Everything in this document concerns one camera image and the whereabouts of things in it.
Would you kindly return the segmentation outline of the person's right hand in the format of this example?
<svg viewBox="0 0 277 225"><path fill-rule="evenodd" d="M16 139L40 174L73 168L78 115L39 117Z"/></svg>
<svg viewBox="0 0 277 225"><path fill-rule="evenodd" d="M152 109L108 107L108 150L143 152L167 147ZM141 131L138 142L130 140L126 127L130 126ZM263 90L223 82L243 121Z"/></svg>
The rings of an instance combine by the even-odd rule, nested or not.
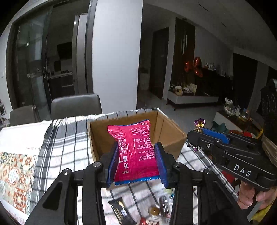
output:
<svg viewBox="0 0 277 225"><path fill-rule="evenodd" d="M238 205L241 209L248 209L254 201L261 202L259 210L263 210L274 202L276 199L276 186L271 187L267 192L259 192L255 197L255 189L253 186L241 181L239 188Z"/></svg>

